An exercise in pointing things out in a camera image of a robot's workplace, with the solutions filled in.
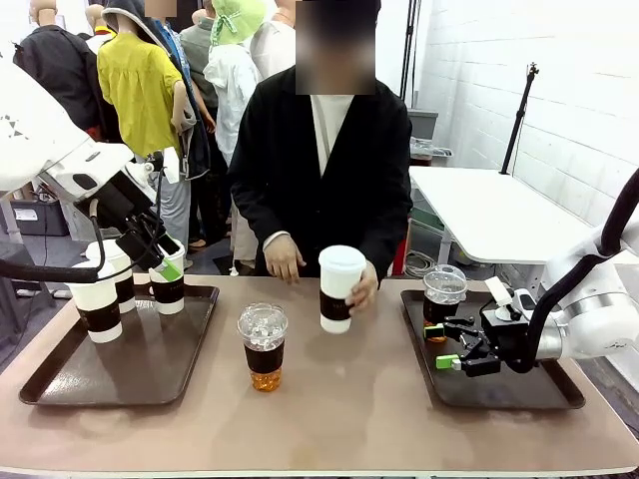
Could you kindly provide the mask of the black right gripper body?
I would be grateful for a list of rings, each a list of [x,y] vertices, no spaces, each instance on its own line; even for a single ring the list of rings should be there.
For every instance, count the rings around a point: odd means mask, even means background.
[[[527,358],[529,322],[511,304],[485,309],[481,327],[492,353],[502,362],[522,362]]]

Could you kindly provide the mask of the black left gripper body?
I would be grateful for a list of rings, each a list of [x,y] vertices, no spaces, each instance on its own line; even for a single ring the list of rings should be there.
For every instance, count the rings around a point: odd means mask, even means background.
[[[135,179],[127,171],[99,185],[88,173],[74,175],[82,195],[74,206],[90,220],[94,231],[115,229],[120,235],[135,232],[150,236],[161,223],[156,191],[146,178]]]

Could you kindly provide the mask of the person's left hand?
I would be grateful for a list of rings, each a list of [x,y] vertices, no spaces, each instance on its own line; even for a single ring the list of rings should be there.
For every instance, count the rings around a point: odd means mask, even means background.
[[[349,315],[354,316],[370,306],[373,303],[378,287],[376,269],[368,260],[360,275],[359,282],[351,289],[350,295],[345,300]]]

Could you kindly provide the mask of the person's right hand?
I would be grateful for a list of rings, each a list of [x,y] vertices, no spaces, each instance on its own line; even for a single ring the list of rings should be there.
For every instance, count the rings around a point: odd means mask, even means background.
[[[303,256],[288,233],[274,235],[263,248],[269,274],[291,284],[300,279],[300,270],[306,265]]]

